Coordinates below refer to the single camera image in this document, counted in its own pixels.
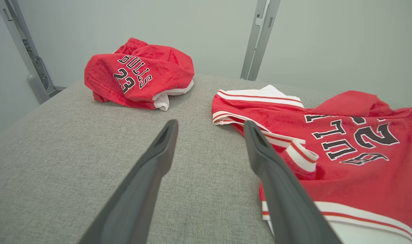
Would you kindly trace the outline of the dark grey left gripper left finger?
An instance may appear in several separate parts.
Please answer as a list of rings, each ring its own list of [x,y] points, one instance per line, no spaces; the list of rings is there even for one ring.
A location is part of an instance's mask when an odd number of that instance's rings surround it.
[[[80,244],[145,244],[162,178],[169,172],[179,124],[169,120],[107,201]]]

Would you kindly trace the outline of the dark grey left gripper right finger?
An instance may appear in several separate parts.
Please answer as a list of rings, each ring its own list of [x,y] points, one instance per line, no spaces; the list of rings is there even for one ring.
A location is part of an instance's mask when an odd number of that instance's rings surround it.
[[[261,179],[276,244],[340,244],[294,173],[253,121],[244,122],[251,169]]]

